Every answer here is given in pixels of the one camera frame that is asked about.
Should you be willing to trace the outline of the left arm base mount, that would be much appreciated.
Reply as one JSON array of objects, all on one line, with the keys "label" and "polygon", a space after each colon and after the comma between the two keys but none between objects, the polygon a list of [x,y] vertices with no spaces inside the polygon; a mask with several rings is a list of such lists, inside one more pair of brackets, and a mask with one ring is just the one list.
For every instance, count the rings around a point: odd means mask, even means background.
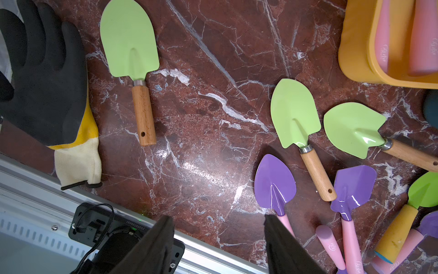
[{"label": "left arm base mount", "polygon": [[[117,215],[113,206],[107,203],[80,204],[68,235],[70,239],[89,246],[90,250],[82,255],[73,273],[111,274],[151,228]],[[184,251],[184,243],[174,238],[168,274],[175,272]]]}]

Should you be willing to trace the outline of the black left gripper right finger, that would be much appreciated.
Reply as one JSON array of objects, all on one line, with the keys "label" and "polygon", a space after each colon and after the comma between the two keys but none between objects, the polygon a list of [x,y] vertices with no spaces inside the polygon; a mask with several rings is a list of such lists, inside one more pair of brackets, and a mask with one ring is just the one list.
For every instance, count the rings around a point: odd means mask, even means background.
[{"label": "black left gripper right finger", "polygon": [[270,274],[324,273],[276,216],[265,215],[264,233]]}]

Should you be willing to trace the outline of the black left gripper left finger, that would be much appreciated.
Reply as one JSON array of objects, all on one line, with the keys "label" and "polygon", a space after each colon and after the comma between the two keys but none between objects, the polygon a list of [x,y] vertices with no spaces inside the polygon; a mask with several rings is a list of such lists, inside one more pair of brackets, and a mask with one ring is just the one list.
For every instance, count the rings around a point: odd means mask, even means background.
[{"label": "black left gripper left finger", "polygon": [[172,260],[174,233],[173,219],[162,216],[111,273],[167,274]]}]

